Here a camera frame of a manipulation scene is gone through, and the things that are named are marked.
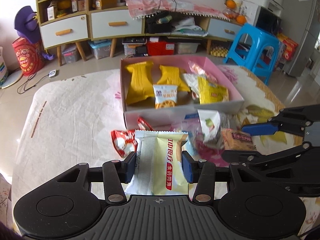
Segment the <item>brown cracker pack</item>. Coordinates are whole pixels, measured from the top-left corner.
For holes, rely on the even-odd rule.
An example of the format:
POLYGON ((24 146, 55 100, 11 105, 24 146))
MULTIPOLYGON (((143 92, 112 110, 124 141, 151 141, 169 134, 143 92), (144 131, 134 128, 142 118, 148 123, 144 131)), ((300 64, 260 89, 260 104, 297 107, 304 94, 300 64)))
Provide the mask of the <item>brown cracker pack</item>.
POLYGON ((255 151, 252 137, 248 133, 224 128, 221 131, 223 146, 225 150, 232 151, 255 151))

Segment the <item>red white candy bag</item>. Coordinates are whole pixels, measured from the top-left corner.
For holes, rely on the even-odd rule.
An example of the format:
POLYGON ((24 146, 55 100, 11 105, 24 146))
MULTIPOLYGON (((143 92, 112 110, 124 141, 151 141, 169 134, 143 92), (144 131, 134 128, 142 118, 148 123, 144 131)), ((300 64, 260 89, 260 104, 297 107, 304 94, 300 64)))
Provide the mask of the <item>red white candy bag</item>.
POLYGON ((135 130, 114 130, 111 132, 111 139, 114 149, 122 158, 137 150, 138 143, 135 140, 135 130))

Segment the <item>cream green biscuit pack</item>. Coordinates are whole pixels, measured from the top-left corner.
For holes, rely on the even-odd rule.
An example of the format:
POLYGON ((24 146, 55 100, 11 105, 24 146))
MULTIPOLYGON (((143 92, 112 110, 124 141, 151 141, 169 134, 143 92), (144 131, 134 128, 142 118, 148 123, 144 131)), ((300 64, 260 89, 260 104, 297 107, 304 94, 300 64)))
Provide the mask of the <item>cream green biscuit pack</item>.
POLYGON ((125 189, 130 195, 188 194, 182 170, 182 145, 186 132, 135 131, 138 142, 135 172, 125 189))

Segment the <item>yellow printed snack pack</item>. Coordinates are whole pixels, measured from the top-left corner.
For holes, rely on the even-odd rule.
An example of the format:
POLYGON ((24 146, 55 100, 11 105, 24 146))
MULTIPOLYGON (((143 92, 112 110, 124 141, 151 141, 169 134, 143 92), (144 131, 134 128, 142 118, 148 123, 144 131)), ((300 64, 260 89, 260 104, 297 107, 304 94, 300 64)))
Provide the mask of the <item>yellow printed snack pack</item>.
POLYGON ((200 104, 211 104, 229 101, 229 92, 225 86, 211 83, 204 77, 197 78, 200 104))

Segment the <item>white biscuit snack pack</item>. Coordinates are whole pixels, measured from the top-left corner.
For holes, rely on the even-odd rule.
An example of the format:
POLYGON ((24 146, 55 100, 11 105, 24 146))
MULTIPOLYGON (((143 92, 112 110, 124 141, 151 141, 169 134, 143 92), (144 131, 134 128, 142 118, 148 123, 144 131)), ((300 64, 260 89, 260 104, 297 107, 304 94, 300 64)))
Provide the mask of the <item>white biscuit snack pack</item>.
POLYGON ((176 85, 153 85, 155 109, 175 107, 177 105, 176 85))

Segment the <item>yellow snack bag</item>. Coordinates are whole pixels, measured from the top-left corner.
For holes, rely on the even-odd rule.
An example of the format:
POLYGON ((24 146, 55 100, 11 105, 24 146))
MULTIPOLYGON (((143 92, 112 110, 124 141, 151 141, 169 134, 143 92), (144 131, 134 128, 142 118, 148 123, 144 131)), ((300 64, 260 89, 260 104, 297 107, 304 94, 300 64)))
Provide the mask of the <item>yellow snack bag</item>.
POLYGON ((152 68, 152 61, 137 62, 126 66, 126 70, 131 73, 131 82, 126 96, 127 105, 155 97, 151 73, 152 68))
POLYGON ((157 85, 175 85, 179 92, 190 92, 187 83, 182 79, 180 68, 173 66, 159 66, 161 78, 157 81, 157 85))

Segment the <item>white snack packet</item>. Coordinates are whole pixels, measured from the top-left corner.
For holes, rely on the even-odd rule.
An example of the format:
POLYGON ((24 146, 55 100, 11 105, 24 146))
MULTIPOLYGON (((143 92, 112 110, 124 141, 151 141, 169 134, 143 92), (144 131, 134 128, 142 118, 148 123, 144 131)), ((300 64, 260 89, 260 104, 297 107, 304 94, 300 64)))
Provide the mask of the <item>white snack packet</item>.
POLYGON ((198 76, 196 74, 182 74, 185 83, 191 90, 191 95, 193 99, 199 99, 199 83, 198 83, 198 76))

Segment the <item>pink rice cracker pack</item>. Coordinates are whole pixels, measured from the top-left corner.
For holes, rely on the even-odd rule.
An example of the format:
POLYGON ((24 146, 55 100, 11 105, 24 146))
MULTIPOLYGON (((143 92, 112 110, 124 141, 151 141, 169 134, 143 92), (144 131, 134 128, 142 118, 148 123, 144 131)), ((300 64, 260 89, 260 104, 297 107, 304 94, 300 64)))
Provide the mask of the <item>pink rice cracker pack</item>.
POLYGON ((206 78, 211 83, 218 83, 215 76, 206 72, 199 64, 194 61, 188 61, 189 68, 193 74, 206 78))

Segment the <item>white blue snack pack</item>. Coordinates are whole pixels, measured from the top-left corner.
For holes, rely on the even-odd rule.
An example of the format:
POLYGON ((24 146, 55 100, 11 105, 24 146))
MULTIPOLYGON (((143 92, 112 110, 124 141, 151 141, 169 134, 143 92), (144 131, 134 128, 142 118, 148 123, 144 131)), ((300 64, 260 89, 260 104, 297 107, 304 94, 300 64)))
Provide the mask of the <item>white blue snack pack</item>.
POLYGON ((183 120, 182 126, 197 152, 204 147, 220 150, 223 148, 222 130, 230 128, 230 119, 220 111, 198 109, 197 114, 183 120))

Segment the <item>blue plastic stool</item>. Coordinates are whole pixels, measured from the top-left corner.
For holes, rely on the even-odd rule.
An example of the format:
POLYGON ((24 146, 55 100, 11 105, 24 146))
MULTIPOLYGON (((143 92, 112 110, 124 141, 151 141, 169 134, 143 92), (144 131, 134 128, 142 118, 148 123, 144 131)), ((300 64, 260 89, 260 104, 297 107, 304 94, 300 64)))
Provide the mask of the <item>blue plastic stool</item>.
POLYGON ((232 60, 237 65, 246 67, 257 77, 261 77, 265 85, 268 85, 278 58, 279 49, 280 41, 276 36, 245 23, 236 35, 223 62, 227 63, 232 60), (251 46, 248 50, 238 48, 244 35, 251 38, 251 46), (267 48, 273 50, 269 63, 264 62, 261 58, 267 48))

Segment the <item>pink cardboard box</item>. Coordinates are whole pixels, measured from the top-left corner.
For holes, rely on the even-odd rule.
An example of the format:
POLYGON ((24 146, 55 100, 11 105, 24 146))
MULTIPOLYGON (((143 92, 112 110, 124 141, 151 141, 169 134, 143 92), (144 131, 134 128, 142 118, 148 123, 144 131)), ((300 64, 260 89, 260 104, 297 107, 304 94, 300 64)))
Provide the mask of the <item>pink cardboard box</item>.
POLYGON ((169 126, 170 124, 185 119, 187 115, 197 113, 198 109, 217 110, 227 114, 236 114, 244 104, 244 98, 223 74, 220 66, 216 66, 211 59, 204 56, 195 55, 171 55, 171 56, 151 56, 151 57, 131 57, 122 59, 120 62, 120 87, 123 101, 123 115, 127 129, 136 129, 137 119, 143 118, 152 128, 169 126), (218 81, 218 84, 225 86, 229 92, 229 100, 212 104, 196 103, 188 92, 178 92, 177 106, 173 108, 155 109, 154 98, 148 98, 141 102, 128 105, 126 96, 131 83, 132 74, 128 72, 126 66, 137 62, 151 61, 152 80, 157 82, 161 77, 160 65, 172 66, 184 69, 190 72, 189 61, 200 65, 206 72, 212 74, 218 81))

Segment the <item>black microwave oven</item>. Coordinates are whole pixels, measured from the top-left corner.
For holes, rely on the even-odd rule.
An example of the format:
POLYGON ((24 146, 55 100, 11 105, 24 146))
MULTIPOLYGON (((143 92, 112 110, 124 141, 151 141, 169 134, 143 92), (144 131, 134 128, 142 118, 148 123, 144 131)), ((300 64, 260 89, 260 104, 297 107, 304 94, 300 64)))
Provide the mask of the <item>black microwave oven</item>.
POLYGON ((260 7, 260 11, 257 14, 257 17, 258 18, 255 23, 255 26, 257 28, 273 35, 277 35, 281 25, 280 17, 263 7, 260 7))

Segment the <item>red storage box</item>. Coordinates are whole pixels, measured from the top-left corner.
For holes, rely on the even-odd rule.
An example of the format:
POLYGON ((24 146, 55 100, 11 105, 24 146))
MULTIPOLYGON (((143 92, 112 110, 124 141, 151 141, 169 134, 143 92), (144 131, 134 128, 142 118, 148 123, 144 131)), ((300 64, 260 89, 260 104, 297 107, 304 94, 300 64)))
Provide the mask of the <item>red storage box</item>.
POLYGON ((165 40, 158 42, 148 41, 146 46, 149 56, 174 55, 175 53, 175 44, 165 40))

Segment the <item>pink cloth on shelf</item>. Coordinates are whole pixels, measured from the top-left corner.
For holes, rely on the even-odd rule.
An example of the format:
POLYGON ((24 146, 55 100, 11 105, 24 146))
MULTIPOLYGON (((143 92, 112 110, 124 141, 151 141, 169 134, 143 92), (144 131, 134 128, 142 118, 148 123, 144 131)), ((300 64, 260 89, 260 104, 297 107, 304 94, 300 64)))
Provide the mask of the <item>pink cloth on shelf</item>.
POLYGON ((202 4, 176 0, 125 0, 132 18, 146 18, 156 15, 161 11, 179 12, 186 15, 204 16, 229 21, 218 10, 202 4))

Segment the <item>purple plush toy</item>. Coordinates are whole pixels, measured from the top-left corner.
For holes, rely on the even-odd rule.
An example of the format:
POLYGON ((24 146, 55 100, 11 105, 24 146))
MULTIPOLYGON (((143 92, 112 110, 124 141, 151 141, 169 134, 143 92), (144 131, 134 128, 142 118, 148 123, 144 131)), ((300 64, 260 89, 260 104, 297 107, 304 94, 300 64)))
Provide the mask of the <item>purple plush toy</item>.
POLYGON ((19 37, 26 38, 31 44, 41 40, 37 13, 29 5, 22 7, 16 14, 14 28, 19 37))

